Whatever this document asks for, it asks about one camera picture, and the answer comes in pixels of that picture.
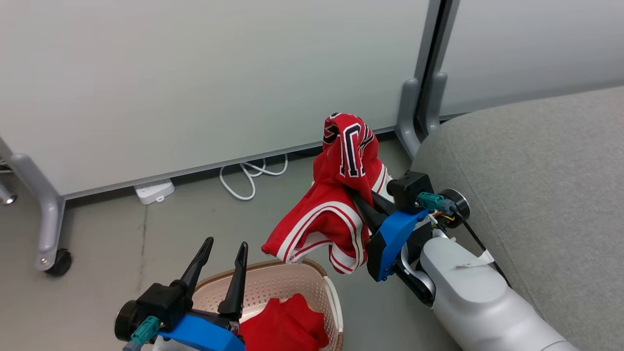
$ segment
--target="gray metal frame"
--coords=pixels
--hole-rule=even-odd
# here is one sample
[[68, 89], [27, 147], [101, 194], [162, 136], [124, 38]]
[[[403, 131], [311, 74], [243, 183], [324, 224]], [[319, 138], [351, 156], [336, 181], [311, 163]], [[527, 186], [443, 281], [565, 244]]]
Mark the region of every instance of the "gray metal frame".
[[414, 78], [403, 83], [401, 101], [396, 122], [396, 134], [407, 150], [409, 157], [414, 158], [421, 143], [414, 128], [414, 115], [416, 114], [417, 102], [421, 95], [421, 83], [426, 74], [429, 51], [434, 42], [435, 28], [438, 12], [442, 0], [430, 0], [422, 32], [421, 47], [418, 52]]
[[425, 134], [431, 133], [440, 126], [440, 107], [447, 81], [447, 74], [441, 71], [441, 67], [460, 0], [444, 0], [443, 4], [416, 111], [416, 120]]
[[48, 270], [56, 260], [59, 245], [65, 199], [54, 190], [52, 184], [25, 154], [13, 154], [7, 161], [24, 185], [39, 201], [41, 208], [41, 232], [35, 267]]

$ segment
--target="caster wheel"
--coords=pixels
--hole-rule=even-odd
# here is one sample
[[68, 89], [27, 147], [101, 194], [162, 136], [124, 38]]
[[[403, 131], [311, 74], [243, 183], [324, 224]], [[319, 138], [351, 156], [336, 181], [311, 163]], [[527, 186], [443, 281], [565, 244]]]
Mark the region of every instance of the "caster wheel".
[[56, 250], [56, 260], [52, 267], [46, 270], [46, 273], [53, 277], [61, 277], [69, 270], [72, 265], [72, 256], [67, 249]]
[[17, 195], [12, 195], [10, 198], [6, 200], [0, 199], [0, 202], [2, 202], [2, 205], [10, 205], [13, 202], [15, 202], [15, 200], [17, 200]]

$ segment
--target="gray cushion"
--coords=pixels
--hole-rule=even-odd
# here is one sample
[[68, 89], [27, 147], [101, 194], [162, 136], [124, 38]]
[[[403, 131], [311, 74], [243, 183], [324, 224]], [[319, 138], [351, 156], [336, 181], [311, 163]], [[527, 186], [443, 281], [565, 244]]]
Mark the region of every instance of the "gray cushion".
[[624, 350], [624, 87], [460, 116], [412, 169], [467, 197], [512, 287], [571, 343]]

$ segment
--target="white panel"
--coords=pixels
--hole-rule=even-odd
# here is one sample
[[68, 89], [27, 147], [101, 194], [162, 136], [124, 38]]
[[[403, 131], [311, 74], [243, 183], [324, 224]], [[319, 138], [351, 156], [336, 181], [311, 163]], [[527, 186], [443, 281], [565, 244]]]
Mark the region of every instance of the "white panel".
[[624, 84], [624, 1], [461, 1], [441, 115]]
[[427, 4], [0, 1], [0, 137], [70, 194], [393, 126]]

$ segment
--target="white power strip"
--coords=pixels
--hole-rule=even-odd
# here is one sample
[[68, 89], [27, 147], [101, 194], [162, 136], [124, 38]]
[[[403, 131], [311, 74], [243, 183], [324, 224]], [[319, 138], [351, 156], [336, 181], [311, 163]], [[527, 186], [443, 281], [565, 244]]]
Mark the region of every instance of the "white power strip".
[[141, 185], [135, 185], [134, 190], [143, 205], [153, 202], [163, 202], [165, 197], [171, 195], [175, 188], [170, 179], [157, 180]]

